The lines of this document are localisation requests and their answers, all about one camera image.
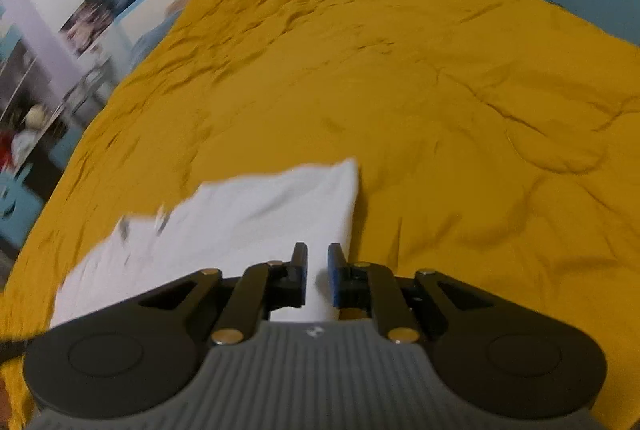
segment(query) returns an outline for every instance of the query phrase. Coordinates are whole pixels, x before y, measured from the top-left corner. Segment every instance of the gold pin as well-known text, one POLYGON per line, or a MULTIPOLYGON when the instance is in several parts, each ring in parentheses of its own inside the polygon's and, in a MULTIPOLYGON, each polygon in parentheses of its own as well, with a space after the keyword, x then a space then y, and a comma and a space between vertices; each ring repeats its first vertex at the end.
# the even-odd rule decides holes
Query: gold pin
POLYGON ((386 337, 395 344, 413 344, 420 339, 420 333, 409 327, 396 327, 386 333, 386 337))
POLYGON ((244 334, 238 329, 219 329, 211 334, 211 339, 218 345, 235 345, 244 340, 244 334))

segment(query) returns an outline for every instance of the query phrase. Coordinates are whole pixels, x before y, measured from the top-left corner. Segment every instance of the bed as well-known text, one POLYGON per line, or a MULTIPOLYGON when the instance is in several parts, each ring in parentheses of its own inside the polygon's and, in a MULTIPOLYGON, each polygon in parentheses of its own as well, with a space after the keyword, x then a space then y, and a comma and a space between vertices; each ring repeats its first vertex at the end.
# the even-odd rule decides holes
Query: bed
MULTIPOLYGON (((542 0, 191 0, 76 148, 2 336, 124 213, 356 159, 352 260, 438 269, 594 337, 608 428, 640 417, 640 52, 542 0)), ((2 368, 17 430, 21 363, 2 368)))

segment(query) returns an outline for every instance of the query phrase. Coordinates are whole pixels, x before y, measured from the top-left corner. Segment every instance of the white cloth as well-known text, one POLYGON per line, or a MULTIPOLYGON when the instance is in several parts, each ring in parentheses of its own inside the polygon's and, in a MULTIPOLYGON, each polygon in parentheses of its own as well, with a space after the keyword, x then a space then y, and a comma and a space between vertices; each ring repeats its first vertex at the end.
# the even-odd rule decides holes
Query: white cloth
POLYGON ((297 242, 308 247, 306 304, 275 311, 271 319, 335 319, 327 248, 339 242, 348 251, 357 193, 358 168, 347 159, 204 184, 169 214, 123 217, 60 286, 50 327, 200 269, 216 267, 233 277, 256 263, 287 261, 297 242))

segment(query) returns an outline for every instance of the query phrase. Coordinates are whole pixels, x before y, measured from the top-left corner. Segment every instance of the ribbed surface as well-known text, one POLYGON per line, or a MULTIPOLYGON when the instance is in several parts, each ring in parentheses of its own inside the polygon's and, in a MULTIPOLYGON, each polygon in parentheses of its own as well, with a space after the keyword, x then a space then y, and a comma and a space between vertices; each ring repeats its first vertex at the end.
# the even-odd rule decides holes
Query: ribbed surface
POLYGON ((317 326, 262 324, 252 340, 210 352, 185 390, 143 415, 95 422, 45 411, 29 426, 29 430, 462 428, 603 427, 586 410, 541 422, 487 414, 452 394, 419 347, 388 342, 370 320, 317 326))

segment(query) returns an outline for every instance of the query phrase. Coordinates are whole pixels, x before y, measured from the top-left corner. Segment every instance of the folded white fabric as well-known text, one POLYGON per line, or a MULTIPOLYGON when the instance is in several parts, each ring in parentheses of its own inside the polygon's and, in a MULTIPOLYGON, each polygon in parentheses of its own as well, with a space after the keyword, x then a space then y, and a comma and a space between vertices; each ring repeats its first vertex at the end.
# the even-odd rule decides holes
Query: folded white fabric
POLYGON ((306 304, 280 309, 271 319, 334 319, 326 252, 332 242, 348 251, 357 193, 358 168, 347 159, 207 183, 170 213, 123 217, 66 277, 50 326, 200 269, 216 267, 231 277, 256 263, 288 260, 297 242, 308 246, 306 304))

